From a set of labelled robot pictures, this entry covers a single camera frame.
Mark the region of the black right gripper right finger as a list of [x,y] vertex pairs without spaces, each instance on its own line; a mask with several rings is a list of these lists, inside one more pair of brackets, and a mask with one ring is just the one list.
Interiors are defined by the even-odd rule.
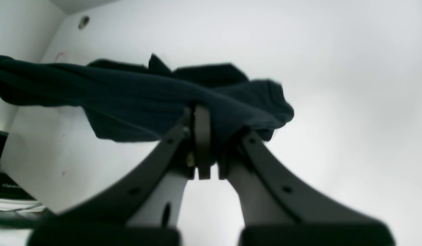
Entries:
[[219,167],[241,203],[245,228],[239,246],[396,244],[386,224],[306,184],[248,128],[228,140]]

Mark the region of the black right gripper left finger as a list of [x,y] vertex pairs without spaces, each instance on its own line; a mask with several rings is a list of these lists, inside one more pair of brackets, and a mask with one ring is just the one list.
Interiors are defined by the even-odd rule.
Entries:
[[209,179],[211,117],[203,104],[176,125],[130,173],[89,201],[44,220],[29,246],[181,246],[183,193],[198,173]]

